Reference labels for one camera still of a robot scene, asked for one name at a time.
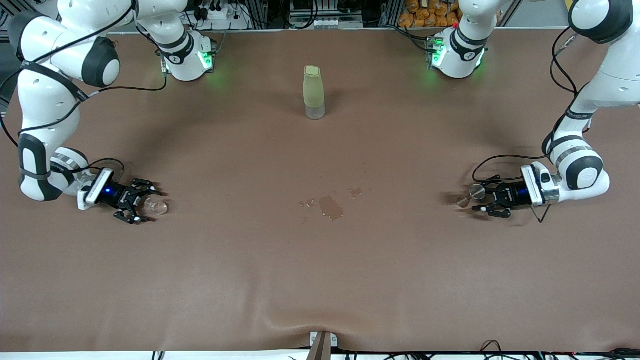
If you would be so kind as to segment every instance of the brown table surface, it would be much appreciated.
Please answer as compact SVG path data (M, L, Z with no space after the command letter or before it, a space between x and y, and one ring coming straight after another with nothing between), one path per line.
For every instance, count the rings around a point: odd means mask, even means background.
M29 200L2 140L0 349L291 348L317 330L360 351L640 347L637 108L602 110L587 135L603 197L543 225L454 205L483 159L540 153L571 100L548 75L557 34L497 31L459 81L392 31L232 34L212 76L101 94L66 145L160 183L171 210L152 224ZM152 46L116 40L118 85L160 85ZM561 61L583 84L605 50L580 38ZM320 121L306 64L323 71Z

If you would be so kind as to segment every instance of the green led light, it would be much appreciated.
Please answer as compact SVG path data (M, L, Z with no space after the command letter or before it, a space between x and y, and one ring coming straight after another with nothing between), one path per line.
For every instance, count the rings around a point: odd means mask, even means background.
M447 47L445 45L441 45L440 49L436 51L435 54L433 54L433 62L431 64L436 67L441 66L442 59L444 59L444 56L446 54L447 54Z
M198 52L198 57L200 58L200 62L202 62L202 66L206 69L211 67L211 55L207 53Z
M484 49L482 50L482 52L480 53L480 55L478 56L478 62L476 63L476 67L480 66L480 64L482 63L482 57L484 55Z

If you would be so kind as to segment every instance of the water spill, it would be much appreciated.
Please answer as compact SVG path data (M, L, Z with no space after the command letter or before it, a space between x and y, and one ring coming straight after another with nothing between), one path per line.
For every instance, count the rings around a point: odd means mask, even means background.
M344 209L330 196L320 198L320 209L322 215L329 217L332 221L338 220L344 215Z
M349 189L349 193L351 194L351 199L355 200L358 196L362 195L362 189Z

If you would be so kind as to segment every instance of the wire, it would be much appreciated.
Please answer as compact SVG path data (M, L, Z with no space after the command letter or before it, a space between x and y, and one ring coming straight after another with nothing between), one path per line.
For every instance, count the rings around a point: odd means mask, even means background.
M49 51L48 53L46 53L46 54L44 54L44 55L42 55L42 56L40 56L40 57L36 58L36 59L35 59L35 60L33 60L32 62L33 62L33 63L39 63L39 62L40 62L40 61L42 61L43 59L46 59L46 58L48 58L48 57L50 57L50 56L52 56L52 55L54 55L54 54L56 54L56 53L59 53L59 52L60 52L60 51L62 51L62 50L66 50L66 49L68 49L69 47L72 47L72 46L74 46L74 45L76 45L76 44L79 44L79 43L81 43L81 42L83 42L83 41L85 41L85 40L87 40L87 39L91 38L91 37L94 37L95 35L101 34L101 33L105 32L105 31L107 31L107 30L111 29L113 26L117 25L120 21L124 20L124 19L127 17L127 15L131 12L131 10L133 10L135 7L136 7L136 2L135 2L135 0L133 0L133 1L131 1L131 6L129 7L129 9L128 9L128 10L127 10L123 15L121 15L121 16L120 16L120 18L118 18L118 20L116 20L116 21L112 22L111 24L109 24L109 25L105 26L105 27L104 27L104 28L102 28L102 29L99 29L98 31L96 31L96 32L94 32L94 33L91 33L91 34L89 34L89 35L86 35L85 37L81 37L81 38L79 38L79 39L77 39L77 40L74 40L74 41L72 41L72 42L68 43L67 45L63 45L63 46L61 46L61 47L57 47L57 48L55 48L54 50ZM22 71L22 69L19 69L18 71L14 72L11 76L9 76L7 79L5 79L5 81L3 81L2 85L0 85L0 93L2 92L2 89L4 88L5 84L7 84L7 83L8 83L8 80L9 80L10 78L14 77L15 75L17 75L20 71ZM71 114L72 114L72 113L77 109L77 107L78 107L78 106L80 106L80 104L81 104L81 102L77 102L77 103L74 105L74 107L71 109L71 111L69 111L69 112L68 112L68 113L67 113L67 114L66 114L62 119L56 120L56 121L54 121L54 122L52 122L52 123L50 123L50 124L47 124L47 125L35 126L35 127L29 127L29 128L27 128L27 129L20 130L20 131L18 132L18 136L20 136L20 134L22 134L22 133L23 133L23 132L25 132L25 131L32 131L32 130L44 129L44 128L46 128L46 127L55 126L55 125L57 125L57 124L59 124L59 123L63 122L64 120L66 120L67 118L69 118L69 116L71 116ZM4 124L4 121L2 120L1 116L2 116L2 115L0 115L0 122L2 123L2 127L3 127L3 130L4 130L4 133L5 133L5 134L7 135L7 137L11 140L11 142L12 142L12 143L17 147L17 146L18 146L18 143L13 139L13 137L11 136L11 134L9 133L9 131L7 130L7 128L6 128L5 124Z
M16 76L18 73L20 73L20 70L16 70L13 74L9 75L8 78L6 78L2 84L0 85L0 94L2 93L2 89L4 88L5 84L7 84L9 82L9 79L11 79L12 77ZM11 142L18 147L18 143L15 141L15 139L13 138L13 136L11 135L11 133L9 132L9 130L6 128L6 124L4 123L4 119L2 114L0 114L0 126L2 126L2 130L4 131L4 134L6 135L6 137L9 138L9 140L11 140Z
M122 168L122 172L124 173L125 166L124 166L124 163L123 163L122 161L120 161L120 160L118 160L118 159L114 159L114 158L102 158L102 159L100 159L100 160L96 160L96 161L94 161L93 163L90 163L90 164L89 164L89 165L87 165L86 167L78 168L78 169L72 170L72 171L71 171L71 174L77 174L77 173L79 173L79 172L83 172L83 171L88 170L88 169L90 169L90 168L94 168L94 169L95 169L96 167L94 167L94 165L95 165L95 164L98 164L98 163L102 163L103 161L115 161L115 162L117 162L117 163L120 165L120 168Z
M154 44L158 49L160 49L160 47L158 47L158 45L156 44L156 42L155 42L155 41L153 41L153 40L151 39L151 36L150 36L150 35L145 35L145 34L142 32L142 30L138 27L138 23L137 23L137 22L136 22L136 30L138 30L138 33L139 33L140 35L144 36L144 37L147 39L147 41L148 41L148 42L150 42L151 44Z
M6 24L6 21L9 20L9 13L5 12L4 10L2 10L2 13L0 13L0 19L2 19L2 16L4 15L6 15L6 17L4 18L4 21L2 21L2 24L0 24L0 28L2 28Z
M350 8L348 6L344 6L345 3L349 3L349 2L352 2L352 0L338 0L338 3L335 6L336 10L338 10L341 13L351 14L351 13L354 13L354 12L359 12L365 6L363 3L361 3L360 6L356 6L356 7L353 7L353 8Z
M98 31L96 31L96 32L94 32L94 33L91 33L91 34L89 34L89 35L86 35L85 37L81 37L81 38L79 38L79 39L77 39L77 40L74 40L74 41L72 41L72 42L68 43L67 45L63 45L63 46L61 46L61 47L57 47L57 48L55 48L54 50L49 51L48 53L46 53L46 54L42 55L41 57L39 57L39 58L37 58L37 59L33 60L33 62L34 62L34 63L38 63L38 62L40 62L41 60L43 60L43 59L45 59L45 58L48 58L48 57L50 57L50 56L51 56L51 55L53 55L53 54L59 53L59 52L60 52L60 51L62 51L62 50L66 50L66 49L68 49L69 47L72 47L72 46L74 46L74 45L77 45L77 44L79 44L79 43L81 43L81 42L83 42L83 41L85 41L85 40L87 40L87 39L89 39L89 38L94 37L95 35L101 34L101 33L105 32L105 31L107 31L107 30L111 29L113 26L116 26L120 21L123 21L123 20L127 17L127 15L131 12L131 10L135 9L135 7L136 7L136 1L135 1L135 0L133 0L133 1L131 1L131 6L129 7L129 9L128 9L124 14L122 14L122 16L120 16L120 18L118 18L118 20L116 20L116 21L112 22L111 24L109 24L109 25L105 26L104 28L102 28L102 29L100 29L100 30L98 30Z
M286 18L285 18L285 16L283 15L283 13L282 13L282 9L283 9L283 7L284 7L284 0L280 0L280 17L282 18L282 21L284 22L284 24L285 24L286 26L288 26L289 28L292 28L292 29L298 29L298 30L304 30L304 29L307 29L309 26L313 25L313 24L316 22L317 18L318 18L318 13L319 13L319 10L320 10L320 7L318 6L318 1L317 1L317 0L314 0L314 4L315 4L315 6L316 6L316 14L314 15L314 8L313 8L313 6L312 6L312 7L311 7L311 14L312 14L311 19L309 19L309 22L308 22L308 23L306 23L306 24L305 24L303 27L301 27L301 28L297 28L295 25L292 25L289 21L287 21L287 19L286 19Z
M571 27L568 27L566 29L564 29L560 35L558 35L558 37L556 38L556 41L554 41L554 45L551 47L551 56L552 56L552 60L551 60L551 67L550 67L550 74L551 74L551 80L554 81L554 83L560 87L563 90L566 90L570 93L573 94L574 97L576 97L578 95L578 88L575 86L575 83L573 82L573 79L571 78L571 76L569 76L569 74L564 70L564 68L562 67L562 65L560 65L560 63L558 62L557 56L559 55L560 51L557 51L557 45L558 45L558 41L560 41L560 38L562 36L564 36L564 34L566 34L567 31L569 31L571 29ZM562 73L562 75L564 75L564 77L569 81L569 83L571 84L571 89L567 88L566 86L560 84L560 82L558 82L558 80L556 79L556 76L554 74L554 65L557 66L558 70L560 70L560 72Z
M482 166L484 166L484 164L488 163L491 160L500 159L500 158L518 158L518 159L528 159L528 160L540 160L540 159L546 158L546 156L544 156L544 155L543 156L524 156L524 155L496 155L496 156L492 156L491 158L488 158L488 159L484 160L483 162L481 162L480 165L478 165L474 169L473 173L471 173L471 178L477 183L499 183L499 182L503 182L503 181L515 181L515 180L522 179L522 176L509 177L507 179L494 179L494 180L490 180L490 179L478 180L476 178L476 173L478 172L478 170L480 170L480 168Z
M100 89L98 91L96 91L94 93L95 94L99 94L101 92L105 92L105 91L109 91L109 90L119 90L119 89L124 89L124 90L138 90L138 91L160 91L160 90L164 90L164 88L166 88L166 80L167 76L166 73L164 73L164 84L162 86L160 86L159 88L155 88L155 89L148 89L148 88L137 88L135 86L112 86L110 88L104 88L104 89Z
M189 22L189 27L191 28L191 30L195 30L195 28L193 27L193 23L191 22L191 18L189 17L189 14L187 14L187 10L184 10L184 16L187 17L187 21Z
M154 351L154 353L151 355L151 360L156 360L156 352L159 353L157 360L163 360L164 359L164 351Z
M480 349L480 352L483 352L486 350L486 348L488 348L491 345L495 345L498 348L498 351L500 353L502 353L502 347L500 347L500 343L497 340L487 340L484 342L482 348Z
M244 7L242 7L242 5L238 5L238 2L237 2L237 1L235 2L235 4L236 4L236 12L237 12L237 7L238 7L238 6L240 6L240 10L242 10L242 12L243 12L243 13L245 13L247 16L249 16L249 18L250 18L251 20L253 20L253 21L257 22L257 23L258 23L258 24L260 24L260 25L267 25L267 26L269 25L269 22L264 22L264 21L258 20L258 19L256 19L255 17L253 17L251 9L249 9L249 11L247 12L247 11L244 9Z
M68 113L67 113L67 114L66 114L62 119L58 119L58 120L56 120L56 121L54 121L54 122L51 122L51 123L49 123L49 124L45 124L45 125L34 126L34 127L27 127L26 129L22 129L22 130L18 131L18 137L20 137L20 135L22 135L22 134L23 134L24 132L26 132L26 131L34 131L34 130L45 129L45 128L47 128L47 127L51 127L51 126L55 126L55 125L60 124L61 122L63 122L63 121L65 121L65 120L67 120L67 119L71 116L71 114L73 114L73 113L74 113L74 111L75 111L76 109L78 109L78 106L80 106L80 104L82 104L82 103L78 101L78 102L74 105L74 107L73 107L73 108L71 108L71 110L70 110L70 111L69 111L69 112L68 112Z
M214 54L220 54L220 51L222 51L222 45L225 44L225 39L227 38L227 33L229 32L229 29L231 28L231 23L229 24L229 28L225 30L225 33L222 35L222 40L220 40L220 46L218 46L218 48L216 49L216 51L214 52Z
M404 28L404 31L403 31L401 28L398 28L398 27L397 27L397 26L395 26L395 25L383 25L383 26L381 26L381 28L390 28L390 29L394 29L394 30L396 30L397 32L399 32L400 34L404 35L405 37L408 37L408 38L409 38L409 40L411 40L411 43L413 43L413 45L414 45L415 47L417 47L418 49L420 49L420 50L422 50L422 51L424 51L424 52L426 52L426 53L432 53L432 52L433 52L432 50L429 50L429 49L426 49L425 47L422 47L422 46L421 46L420 44L418 44L418 42L417 42L417 40L420 40L420 41L427 41L427 38L426 38L426 37L419 37L419 36L417 36L417 35L410 34L410 33L409 33L409 30L408 30L407 28Z
M405 32L405 31L403 31L401 28L398 28L398 27L397 27L397 26L395 26L395 25L390 25L390 24L388 24L388 25L382 25L382 26L380 26L380 27L381 27L381 28L390 28L390 29L394 29L394 30L396 30L397 32L399 32L400 34L402 34L402 35L404 35L404 36L406 36L406 37L412 37L412 38L414 38L414 39L416 39L416 40L427 40L427 37L419 37L418 35L412 35L412 34L409 34L409 30L406 30L406 32Z

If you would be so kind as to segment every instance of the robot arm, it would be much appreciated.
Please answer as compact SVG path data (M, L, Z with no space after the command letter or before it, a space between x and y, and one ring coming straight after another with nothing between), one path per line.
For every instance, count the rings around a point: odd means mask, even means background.
M460 0L462 19L457 28L447 28L431 39L434 52L429 66L450 78L462 79L480 66L487 40L495 29L497 12L513 0Z
M112 41L104 35L112 24L130 23L133 12L154 29L152 36L167 41L159 46L172 61L171 70L177 79L200 77L212 67L200 61L198 52L208 38L189 34L179 24L177 13L183 11L186 1L59 1L62 22L38 13L21 13L14 18L10 41L18 58L24 60L17 89L23 113L18 141L20 189L25 195L51 201L66 193L78 196L80 209L104 202L118 209L115 216L121 220L130 224L144 220L135 207L142 196L158 193L151 183L134 180L131 186L120 185L108 168L96 177L89 172L84 154L61 147L78 126L79 102L90 97L72 80L101 88L116 80L120 60Z
M571 27L598 44L611 43L605 60L547 136L542 150L557 169L542 163L521 168L523 181L482 183L494 202L474 209L509 217L514 206L542 206L589 199L609 189L609 175L600 155L585 141L593 115L600 108L635 106L640 102L640 0L578 0L570 10Z

